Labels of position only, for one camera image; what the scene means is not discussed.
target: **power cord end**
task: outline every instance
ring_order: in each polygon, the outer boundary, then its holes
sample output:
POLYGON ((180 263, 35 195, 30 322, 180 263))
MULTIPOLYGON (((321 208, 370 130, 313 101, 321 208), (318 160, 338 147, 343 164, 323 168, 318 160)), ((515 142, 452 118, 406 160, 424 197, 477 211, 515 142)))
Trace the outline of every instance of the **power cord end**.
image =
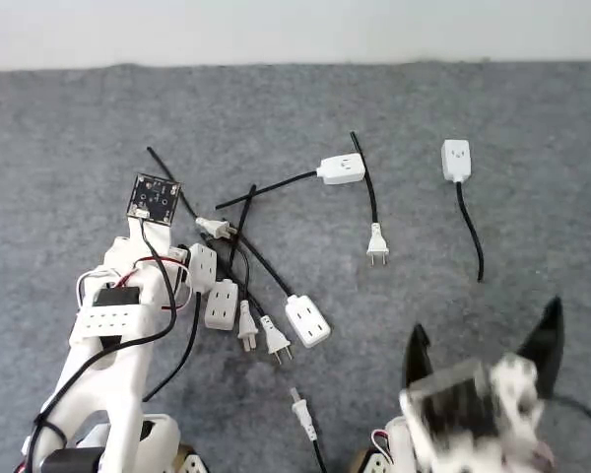
POLYGON ((387 264, 387 255, 390 254, 390 250, 381 232, 380 224, 372 224, 372 235, 365 254, 371 258, 372 266, 374 266, 374 261, 377 257, 381 258, 383 265, 387 264))
POLYGON ((239 306, 238 339, 243 342, 243 350, 245 352, 256 350, 256 334, 258 333, 258 328, 256 328, 252 314, 249 311, 249 302, 241 301, 239 306))
POLYGON ((227 220, 207 220, 203 217, 197 217, 195 224, 216 239, 230 239, 233 235, 236 235, 236 229, 227 220))
POLYGON ((292 405, 292 411, 297 416, 300 424, 306 431, 308 435, 308 439, 310 441, 317 440, 317 432, 313 427, 313 418, 311 417, 310 413, 308 412, 308 407, 306 406, 306 400, 299 397, 297 389, 292 387, 290 389, 290 393, 292 398, 294 399, 294 404, 292 405))
POLYGON ((285 350, 289 359, 292 360, 294 357, 292 356, 292 352, 289 349, 289 346, 292 343, 287 340, 287 337, 283 334, 283 332, 274 326, 274 322, 272 322, 272 319, 269 318, 269 315, 263 315, 260 317, 260 322, 263 325, 263 330, 265 330, 265 337, 267 339, 267 352, 270 355, 276 356, 276 360, 278 360, 279 365, 283 363, 280 358, 281 350, 285 350))

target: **black cable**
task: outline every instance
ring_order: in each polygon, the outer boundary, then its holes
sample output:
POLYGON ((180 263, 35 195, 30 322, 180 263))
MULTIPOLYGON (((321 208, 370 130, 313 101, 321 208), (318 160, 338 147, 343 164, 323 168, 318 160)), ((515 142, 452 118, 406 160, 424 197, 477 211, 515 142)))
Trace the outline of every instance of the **black cable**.
MULTIPOLYGON (((166 167, 166 165, 164 164, 164 162, 162 161, 162 159, 158 156, 158 154, 154 151, 154 149, 152 147, 147 147, 147 151, 149 151, 149 154, 156 161, 156 163, 158 163, 158 165, 160 166, 160 168, 162 169, 162 171, 166 174, 166 176, 170 180, 173 180, 173 181, 177 182, 175 180, 175 178, 173 177, 172 172, 170 170, 168 170, 168 168, 166 167)), ((195 211, 192 209, 192 207, 188 203, 188 200, 186 200, 186 197, 184 196, 183 192, 180 194, 180 196, 182 198, 182 202, 184 204, 184 207, 186 208, 186 210, 188 211, 188 213, 193 218, 196 219, 197 218, 197 214, 195 213, 195 211)), ((238 232, 238 238, 239 238, 239 241, 241 243, 243 243, 247 249, 249 249, 249 251, 256 257, 256 259, 258 259, 258 261, 260 262, 260 264, 262 264, 263 267, 267 270, 267 272, 274 278, 274 280, 276 281, 276 283, 278 283, 278 285, 285 292, 285 294, 287 294, 287 296, 291 296, 294 293, 294 291, 292 291, 291 287, 283 280, 283 278, 280 277, 280 275, 272 267, 272 265, 269 263, 269 261, 267 261, 263 257, 263 255, 260 254, 260 251, 258 251, 258 249, 256 249, 256 247, 252 244, 252 242, 249 241, 241 232, 238 232)), ((228 264, 225 261, 223 263, 220 263, 220 264, 226 264, 226 266, 224 266, 222 269, 224 269, 224 270, 227 269, 227 265, 228 264)))
POLYGON ((247 258, 245 251, 243 251, 241 248, 237 247, 236 251, 238 252, 238 254, 240 254, 240 257, 243 259, 243 262, 245 263, 245 280, 243 282, 242 299, 244 301, 247 301, 247 297, 249 294, 249 259, 247 258))
POLYGON ((315 458, 317 458, 317 464, 319 465, 320 471, 326 473, 326 465, 324 464, 324 458, 322 457, 322 452, 319 450, 319 443, 317 440, 313 441, 313 448, 315 448, 315 458))
POLYGON ((232 237, 232 245, 230 248, 230 259, 228 260, 228 268, 232 268, 232 264, 234 263, 234 255, 236 254, 236 250, 238 249, 238 239, 239 235, 243 233, 243 226, 245 225, 245 219, 247 218, 247 213, 249 212, 249 207, 252 205, 252 198, 254 196, 254 192, 256 191, 256 184, 252 184, 249 188, 249 192, 247 193, 247 198, 245 199, 245 205, 243 205, 243 211, 240 213, 240 219, 238 219, 238 226, 236 227, 236 233, 232 237))
POLYGON ((365 184, 367 185, 367 193, 370 196, 370 207, 372 209, 372 222, 374 224, 378 224, 378 211, 376 210, 376 196, 374 195, 374 186, 372 185, 372 179, 370 177, 370 171, 367 170, 367 163, 365 162, 365 156, 363 155, 363 150, 361 149, 361 145, 359 144, 359 140, 357 139, 357 134, 354 131, 351 131, 351 138, 353 139, 353 145, 355 145, 355 149, 361 156, 361 160, 363 161, 363 167, 365 168, 365 184))
POLYGON ((578 401, 577 399, 574 399, 566 395, 555 394, 550 398, 550 400, 555 401, 558 404, 568 406, 572 409, 576 409, 585 416, 587 416, 589 420, 591 420, 591 408, 585 406, 582 402, 578 401))
MULTIPOLYGON (((257 195, 264 194, 265 192, 269 192, 270 190, 277 189, 287 184, 291 184, 292 182, 296 182, 297 180, 307 179, 308 177, 315 177, 317 176, 316 170, 310 170, 309 172, 304 172, 302 174, 295 175, 294 177, 290 177, 289 179, 281 180, 280 182, 272 185, 268 185, 267 187, 263 187, 262 189, 258 189, 256 192, 252 194, 252 197, 256 197, 257 195)), ((242 202, 243 200, 247 199, 249 194, 241 195, 240 197, 236 197, 235 199, 229 200, 228 202, 223 202, 215 207, 215 210, 224 209, 229 207, 230 205, 234 205, 238 202, 242 202)))
POLYGON ((55 426, 52 422, 49 422, 47 420, 43 420, 43 421, 41 421, 41 423, 42 423, 42 427, 46 427, 48 429, 51 429, 53 432, 55 432, 57 434, 57 436, 59 437, 59 439, 61 440, 61 443, 63 443, 63 446, 65 448, 66 445, 68 444, 68 438, 63 433, 63 431, 61 429, 59 429, 57 426, 55 426))
MULTIPOLYGON (((204 243, 206 243, 206 246, 208 246, 210 249, 215 249, 213 247, 213 241, 222 241, 225 243, 229 243, 229 241, 227 240, 222 240, 222 239, 209 239, 205 234, 200 234, 200 237, 202 238, 202 240, 204 241, 204 243)), ((236 284, 238 284, 241 288, 243 288, 243 290, 247 293, 247 299, 249 300, 249 303, 252 304, 254 306, 254 308, 256 308, 256 311, 261 315, 265 315, 265 311, 263 310, 263 307, 261 306, 260 302, 254 298, 254 296, 252 295, 252 293, 246 289, 246 286, 249 284, 249 260, 247 258, 247 255, 245 254, 245 252, 242 249, 238 249, 239 254, 243 257, 243 260, 245 261, 245 283, 242 283, 240 281, 240 279, 238 279, 238 277, 236 277, 236 275, 234 274, 234 272, 231 269, 228 269, 228 265, 226 263, 226 261, 219 255, 219 253, 217 253, 217 268, 221 269, 222 271, 224 271, 224 273, 226 273, 226 276, 228 276, 232 281, 234 281, 236 284)))
POLYGON ((186 350, 184 350, 183 355, 179 359, 179 363, 175 367, 175 369, 170 372, 170 374, 165 377, 162 381, 158 383, 156 387, 154 387, 148 394, 146 394, 142 398, 142 402, 149 402, 152 397, 154 397, 158 392, 165 387, 179 371, 183 368, 190 356, 190 352, 193 350, 193 345, 195 344, 195 337, 197 335, 197 326, 199 325, 199 313, 201 307, 201 293, 195 293, 195 317, 193 318, 193 326, 190 330, 190 338, 188 339, 188 343, 186 344, 186 350))
POLYGON ((292 290, 292 288, 285 282, 285 280, 283 280, 283 278, 280 277, 280 275, 276 272, 276 270, 269 263, 269 261, 267 261, 263 257, 263 255, 260 254, 258 249, 256 249, 256 247, 244 235, 239 234, 238 237, 240 239, 240 242, 243 243, 247 249, 249 249, 249 251, 256 257, 258 262, 262 264, 263 267, 267 270, 267 272, 272 276, 272 278, 274 278, 276 283, 278 283, 278 285, 285 292, 287 297, 293 295, 294 291, 292 290))
MULTIPOLYGON (((164 174, 166 174, 166 177, 168 177, 169 180, 177 182, 175 180, 175 178, 173 177, 172 172, 170 170, 168 170, 168 168, 164 164, 164 161, 162 161, 162 158, 160 158, 160 156, 158 156, 158 153, 156 153, 156 151, 151 146, 147 147, 147 151, 149 152, 151 157, 156 161, 156 163, 158 163, 158 166, 160 166, 160 169, 164 172, 164 174)), ((188 199, 186 199, 186 195, 184 195, 184 192, 181 190, 179 192, 179 197, 181 198, 181 203, 184 204, 184 207, 186 208, 188 213, 192 216, 193 219, 196 219, 197 213, 190 206, 190 204, 188 203, 188 199)))
POLYGON ((168 274, 166 273, 166 269, 164 268, 164 264, 162 259, 153 248, 153 246, 149 243, 145 236, 145 227, 144 222, 140 220, 140 230, 142 232, 142 238, 145 242, 147 248, 151 251, 151 254, 158 264, 158 268, 163 275, 164 278, 164 285, 166 286, 166 293, 168 294, 168 304, 170 307, 170 320, 168 325, 161 330, 160 332, 149 335, 143 338, 136 338, 134 340, 128 340, 126 342, 118 343, 116 345, 111 345, 95 355, 92 355, 89 359, 87 359, 81 367, 75 371, 75 373, 70 376, 70 378, 57 390, 54 396, 50 399, 50 401, 46 404, 46 407, 37 415, 34 421, 34 429, 31 435, 31 441, 29 443, 29 451, 27 452, 27 461, 25 466, 26 473, 33 473, 33 457, 35 452, 35 446, 37 445, 37 440, 39 439, 39 435, 41 434, 41 430, 43 429, 44 421, 48 419, 48 416, 52 412, 52 410, 57 407, 57 404, 63 399, 63 396, 66 395, 68 390, 79 380, 79 378, 83 375, 86 370, 91 367, 94 363, 98 362, 102 358, 110 355, 112 353, 118 352, 119 350, 123 350, 129 347, 135 347, 138 345, 144 345, 146 343, 155 342, 156 340, 160 340, 161 338, 165 337, 175 326, 175 322, 177 321, 177 308, 175 307, 175 294, 173 292, 173 287, 170 283, 170 279, 168 278, 168 274))
POLYGON ((471 217, 469 216, 469 213, 466 210, 466 205, 464 204, 464 195, 462 194, 462 182, 455 183, 455 190, 457 191, 457 202, 460 205, 462 217, 464 217, 464 222, 466 222, 466 225, 469 228, 469 232, 471 232, 471 237, 473 238, 475 249, 477 249, 477 259, 479 264, 477 271, 477 282, 481 283, 484 279, 484 252, 482 251, 482 244, 480 243, 480 238, 477 236, 477 232, 475 231, 475 227, 473 227, 471 217))

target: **gray carpet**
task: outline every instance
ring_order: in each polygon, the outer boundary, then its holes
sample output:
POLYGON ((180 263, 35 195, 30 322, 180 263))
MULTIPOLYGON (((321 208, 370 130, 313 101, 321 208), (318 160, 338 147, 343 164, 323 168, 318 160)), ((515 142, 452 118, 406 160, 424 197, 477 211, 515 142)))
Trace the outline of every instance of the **gray carpet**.
MULTIPOLYGON (((352 150, 361 137, 391 248, 365 258, 363 182, 311 179, 256 199, 246 230, 334 331, 296 340, 284 297, 254 263, 251 289, 294 342, 277 368, 264 341, 244 355, 201 328, 187 368, 148 412, 174 416, 214 472, 314 472, 291 413, 296 385, 315 411, 329 470, 346 471, 371 429, 399 413, 401 357, 419 320, 439 367, 518 346, 563 297, 558 389, 591 406, 591 64, 411 64, 0 73, 0 471, 19 448, 67 353, 75 278, 126 235, 137 171, 154 146, 202 214, 252 182, 269 184, 352 150), (443 180, 439 148, 471 141, 476 255, 443 180)), ((198 236, 179 210, 176 242, 198 236)), ((158 344, 149 385, 174 365, 185 314, 158 344)), ((591 472, 591 424, 551 406, 542 437, 563 472, 591 472)))

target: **outlet socket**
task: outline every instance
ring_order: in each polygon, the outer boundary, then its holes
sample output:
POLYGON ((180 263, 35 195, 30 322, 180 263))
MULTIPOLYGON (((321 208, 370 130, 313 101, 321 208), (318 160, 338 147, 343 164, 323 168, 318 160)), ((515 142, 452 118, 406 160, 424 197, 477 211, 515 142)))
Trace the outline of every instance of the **outlet socket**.
POLYGON ((238 303, 238 286, 230 279, 215 283, 208 296, 204 323, 208 328, 232 330, 238 303))
POLYGON ((192 291, 201 294, 210 292, 217 278, 217 253, 203 244, 193 244, 188 269, 190 278, 186 278, 186 284, 192 287, 192 291))
POLYGON ((289 296, 285 312, 306 348, 314 347, 331 334, 331 327, 309 296, 289 296))

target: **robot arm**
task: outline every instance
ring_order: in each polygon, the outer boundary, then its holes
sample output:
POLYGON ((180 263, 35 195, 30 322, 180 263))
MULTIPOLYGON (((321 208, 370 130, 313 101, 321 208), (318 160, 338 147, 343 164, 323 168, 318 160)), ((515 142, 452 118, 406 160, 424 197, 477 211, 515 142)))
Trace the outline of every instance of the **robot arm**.
POLYGON ((536 437, 564 343, 562 307, 551 301, 517 354, 495 366, 470 360, 434 372, 417 325, 408 343, 403 417, 388 423, 392 473, 549 473, 554 459, 536 437))
POLYGON ((176 422, 144 416, 141 404, 153 341, 176 319, 170 281, 179 264, 162 258, 185 259, 185 250, 170 246, 178 194, 176 182, 137 177, 128 209, 130 237, 114 241, 103 260, 104 274, 84 280, 70 352, 23 447, 27 473, 175 471, 176 422), (139 260, 146 262, 137 265, 139 260), (166 318, 166 328, 158 330, 166 318), (105 411, 109 424, 97 426, 76 448, 66 447, 57 433, 70 440, 96 411, 105 411))

